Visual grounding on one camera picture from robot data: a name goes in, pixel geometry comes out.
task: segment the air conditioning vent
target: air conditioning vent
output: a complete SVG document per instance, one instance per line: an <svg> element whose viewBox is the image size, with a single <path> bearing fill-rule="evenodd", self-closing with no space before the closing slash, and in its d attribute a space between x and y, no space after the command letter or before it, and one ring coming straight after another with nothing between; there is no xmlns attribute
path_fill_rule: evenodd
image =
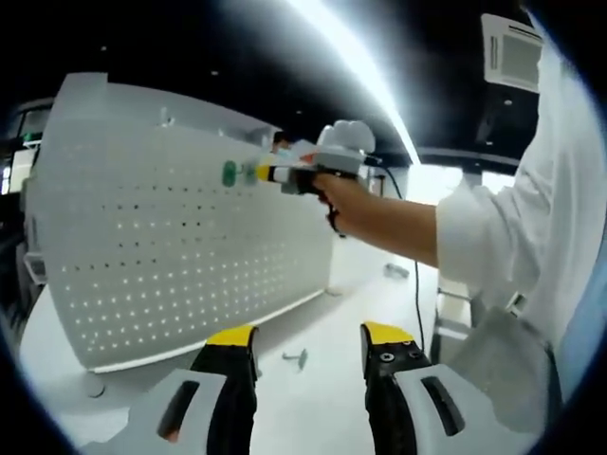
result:
<svg viewBox="0 0 607 455"><path fill-rule="evenodd" d="M485 80L538 92L538 61L543 41L529 26L483 14Z"/></svg>

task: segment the fluorescent light strip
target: fluorescent light strip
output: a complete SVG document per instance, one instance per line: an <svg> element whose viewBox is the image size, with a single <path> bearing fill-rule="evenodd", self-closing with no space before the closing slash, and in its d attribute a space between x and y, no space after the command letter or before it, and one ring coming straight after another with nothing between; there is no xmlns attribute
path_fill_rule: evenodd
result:
<svg viewBox="0 0 607 455"><path fill-rule="evenodd" d="M396 109L390 90L381 78L369 52L354 34L318 0L286 0L310 24L312 24L340 54L343 62L360 79L384 110L414 164L419 164L411 136Z"/></svg>

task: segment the hand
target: hand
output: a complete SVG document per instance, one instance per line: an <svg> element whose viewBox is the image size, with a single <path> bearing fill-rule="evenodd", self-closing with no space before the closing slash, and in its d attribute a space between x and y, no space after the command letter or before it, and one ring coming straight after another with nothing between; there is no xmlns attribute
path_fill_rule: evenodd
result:
<svg viewBox="0 0 607 455"><path fill-rule="evenodd" d="M368 209L377 199L358 181L327 173L317 175L314 186L324 193L323 202L331 204L339 213L335 225L345 234L357 231L357 226L366 218Z"/></svg>

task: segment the yellow component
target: yellow component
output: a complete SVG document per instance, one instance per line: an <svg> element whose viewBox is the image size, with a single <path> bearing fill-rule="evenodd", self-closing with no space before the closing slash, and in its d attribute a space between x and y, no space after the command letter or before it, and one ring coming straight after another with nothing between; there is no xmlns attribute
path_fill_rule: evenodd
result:
<svg viewBox="0 0 607 455"><path fill-rule="evenodd" d="M371 344L404 343L414 341L412 335L393 325L378 324L370 320L364 322L369 330Z"/></svg>
<svg viewBox="0 0 607 455"><path fill-rule="evenodd" d="M269 178L269 166L257 166L255 173L257 173L257 178L267 182L267 179Z"/></svg>
<svg viewBox="0 0 607 455"><path fill-rule="evenodd" d="M242 325L233 329L222 330L207 339L207 344L215 346L248 346L251 332L255 330L252 325Z"/></svg>

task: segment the white perforated panel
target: white perforated panel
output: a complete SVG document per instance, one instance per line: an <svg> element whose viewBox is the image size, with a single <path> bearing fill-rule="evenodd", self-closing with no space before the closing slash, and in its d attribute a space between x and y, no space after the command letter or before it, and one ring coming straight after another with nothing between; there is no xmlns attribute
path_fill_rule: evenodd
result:
<svg viewBox="0 0 607 455"><path fill-rule="evenodd" d="M88 369L151 358L325 288L312 196L221 183L256 147L177 126L61 120L30 186L48 282Z"/></svg>

